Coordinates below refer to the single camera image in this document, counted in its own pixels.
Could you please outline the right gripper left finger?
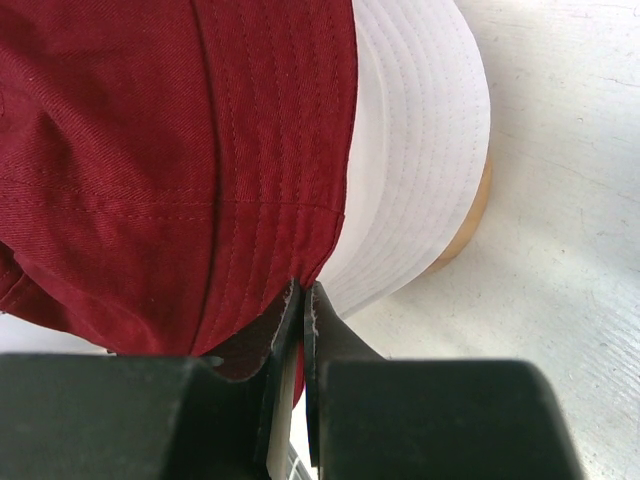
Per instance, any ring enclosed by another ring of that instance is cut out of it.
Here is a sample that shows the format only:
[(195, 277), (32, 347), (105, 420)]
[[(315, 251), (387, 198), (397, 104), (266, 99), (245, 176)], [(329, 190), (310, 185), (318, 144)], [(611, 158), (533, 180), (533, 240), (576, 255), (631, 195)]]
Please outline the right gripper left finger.
[(5, 479), (282, 479), (303, 292), (202, 357), (5, 354)]

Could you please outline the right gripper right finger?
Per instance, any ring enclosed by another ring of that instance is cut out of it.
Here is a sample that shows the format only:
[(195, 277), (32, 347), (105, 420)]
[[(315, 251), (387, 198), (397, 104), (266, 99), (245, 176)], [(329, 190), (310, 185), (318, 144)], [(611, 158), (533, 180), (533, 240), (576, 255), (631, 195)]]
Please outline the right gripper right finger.
[(304, 303), (309, 452), (323, 479), (579, 479), (550, 383), (511, 359), (389, 360)]

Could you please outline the dark red bucket hat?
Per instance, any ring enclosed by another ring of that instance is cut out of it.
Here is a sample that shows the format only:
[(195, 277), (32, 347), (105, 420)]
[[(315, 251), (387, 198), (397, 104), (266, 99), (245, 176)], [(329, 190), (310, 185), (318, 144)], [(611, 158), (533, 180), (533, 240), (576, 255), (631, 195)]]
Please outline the dark red bucket hat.
[(349, 1), (5, 1), (1, 308), (119, 355), (203, 356), (344, 221)]

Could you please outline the white bucket hat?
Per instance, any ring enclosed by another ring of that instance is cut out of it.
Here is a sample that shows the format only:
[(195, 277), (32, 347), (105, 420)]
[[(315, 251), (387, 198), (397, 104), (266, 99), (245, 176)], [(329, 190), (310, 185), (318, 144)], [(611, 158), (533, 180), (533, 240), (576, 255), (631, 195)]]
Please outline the white bucket hat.
[(463, 247), (487, 165), (479, 47), (453, 1), (357, 1), (355, 124), (338, 243), (319, 274), (346, 319)]

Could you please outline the wooden hat stand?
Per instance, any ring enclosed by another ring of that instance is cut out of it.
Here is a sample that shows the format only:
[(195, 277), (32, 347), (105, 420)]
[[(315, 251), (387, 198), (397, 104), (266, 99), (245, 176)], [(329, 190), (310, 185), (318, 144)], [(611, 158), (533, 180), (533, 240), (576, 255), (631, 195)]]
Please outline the wooden hat stand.
[(486, 211), (491, 191), (492, 177), (493, 161), (491, 159), (491, 156), (487, 155), (480, 184), (463, 223), (461, 224), (460, 228), (456, 232), (447, 248), (425, 270), (425, 274), (431, 274), (444, 268), (456, 257), (458, 257), (460, 253), (465, 249), (465, 247), (470, 243), (471, 239), (477, 232)]

